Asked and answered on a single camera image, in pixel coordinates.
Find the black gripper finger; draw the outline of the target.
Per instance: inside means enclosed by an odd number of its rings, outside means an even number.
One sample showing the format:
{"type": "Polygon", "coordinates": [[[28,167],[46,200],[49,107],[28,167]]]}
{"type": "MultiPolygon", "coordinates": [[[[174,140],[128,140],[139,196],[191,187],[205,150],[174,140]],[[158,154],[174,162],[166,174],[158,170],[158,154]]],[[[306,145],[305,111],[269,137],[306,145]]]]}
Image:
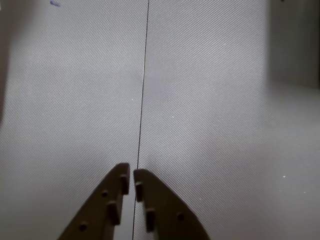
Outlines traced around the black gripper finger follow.
{"type": "Polygon", "coordinates": [[[112,240],[121,224],[123,196],[129,194],[130,164],[113,167],[59,236],[60,240],[112,240]]]}
{"type": "Polygon", "coordinates": [[[208,240],[205,228],[164,182],[147,169],[133,171],[136,201],[142,203],[147,233],[155,240],[208,240]]]}

